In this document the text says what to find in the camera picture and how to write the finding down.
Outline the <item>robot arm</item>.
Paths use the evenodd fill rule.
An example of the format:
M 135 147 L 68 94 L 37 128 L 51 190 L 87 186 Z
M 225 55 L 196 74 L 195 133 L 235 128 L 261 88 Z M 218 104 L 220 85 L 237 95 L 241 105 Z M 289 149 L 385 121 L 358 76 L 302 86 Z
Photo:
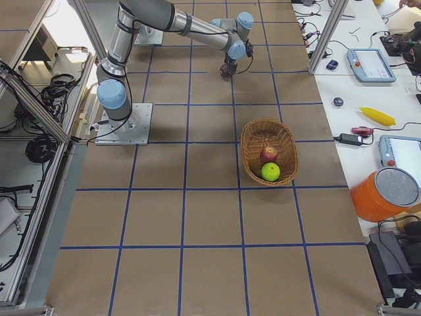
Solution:
M 97 96 L 108 116 L 112 133 L 131 132 L 138 124 L 126 65 L 135 45 L 159 45 L 162 33 L 173 33 L 224 52 L 220 75 L 237 74 L 237 60 L 253 58 L 249 41 L 254 18 L 240 12 L 236 18 L 217 18 L 205 22 L 175 7 L 169 1 L 120 1 L 111 45 L 97 68 Z

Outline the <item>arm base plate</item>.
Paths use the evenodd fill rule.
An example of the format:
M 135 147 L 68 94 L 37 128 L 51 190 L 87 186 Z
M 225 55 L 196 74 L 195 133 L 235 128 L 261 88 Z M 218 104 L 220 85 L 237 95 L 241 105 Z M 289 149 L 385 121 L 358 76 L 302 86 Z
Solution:
M 142 25 L 135 39 L 136 46 L 161 45 L 163 40 L 163 31 L 156 30 L 150 26 Z
M 149 129 L 153 111 L 152 103 L 134 103 L 132 114 L 123 127 L 119 127 L 116 121 L 109 120 L 108 115 L 103 111 L 102 120 L 108 123 L 99 126 L 96 145 L 147 145 Z

